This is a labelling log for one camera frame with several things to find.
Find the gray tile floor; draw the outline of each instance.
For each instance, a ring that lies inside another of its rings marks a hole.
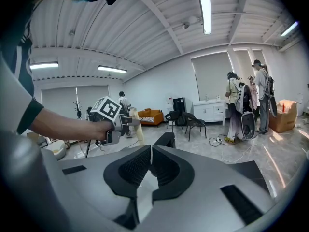
[[[229,146],[219,145],[218,147],[211,146],[209,138],[217,138],[219,134],[227,135],[229,121],[226,121],[225,126],[222,126],[221,123],[208,123],[207,139],[205,139],[203,129],[202,132],[199,131],[199,128],[191,129],[190,142],[188,142],[189,133],[185,134],[185,128],[182,130],[181,127],[174,127],[176,148],[217,159],[226,164],[254,160],[265,178],[271,196],[276,197],[282,193],[306,159],[306,151],[309,149],[309,125],[306,125],[308,122],[309,119],[299,117],[296,127],[291,131],[277,134],[270,130],[267,134],[257,135],[256,138],[249,141]],[[149,145],[155,143],[167,131],[171,131],[171,126],[166,129],[165,124],[161,124],[159,128],[144,126],[145,143]],[[133,145],[132,147],[134,147],[138,145],[136,142],[137,138],[133,134],[132,138],[122,137],[118,144],[112,146],[99,148],[92,144],[88,157],[117,152],[126,146]],[[85,152],[86,144],[74,145],[62,160],[84,158],[81,149]]]

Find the door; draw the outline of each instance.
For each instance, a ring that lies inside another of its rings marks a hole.
[[[214,115],[213,115],[213,106],[211,107],[206,107],[205,108],[205,121],[207,120],[213,120],[214,119]]]
[[[198,119],[205,120],[205,107],[204,106],[195,106],[194,107],[194,116]]]

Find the long hair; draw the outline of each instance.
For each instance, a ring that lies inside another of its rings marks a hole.
[[[231,79],[231,78],[235,78],[235,79],[237,79],[237,80],[240,79],[240,78],[237,76],[236,73],[234,73],[234,72],[229,72],[229,73],[227,74],[227,79],[229,80],[229,79]]]

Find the wooden stick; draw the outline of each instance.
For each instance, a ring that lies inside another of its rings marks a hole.
[[[139,117],[139,114],[138,114],[136,108],[131,107],[130,109],[131,109],[132,118],[139,120],[140,117]],[[143,135],[143,130],[141,128],[141,124],[139,124],[138,126],[133,126],[133,127],[134,127],[134,130],[135,130],[135,133],[136,133],[137,139],[139,140],[140,145],[145,145],[144,135]]]

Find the black chair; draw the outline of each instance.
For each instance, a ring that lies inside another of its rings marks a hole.
[[[187,134],[188,131],[188,126],[189,126],[189,141],[190,141],[190,135],[191,135],[191,128],[195,127],[195,126],[199,126],[199,131],[201,132],[201,127],[205,127],[205,138],[207,138],[206,135],[206,125],[205,125],[205,121],[202,119],[197,119],[195,118],[195,116],[193,114],[190,113],[183,113],[183,116],[185,118],[185,120],[187,121],[187,129],[185,130],[185,134]]]
[[[174,112],[170,112],[169,114],[165,115],[165,119],[167,121],[166,123],[166,129],[168,128],[168,123],[171,121],[172,122],[172,132],[173,132],[173,123],[175,121],[177,121],[179,118],[183,118],[181,115],[180,115],[180,111],[174,111]]]

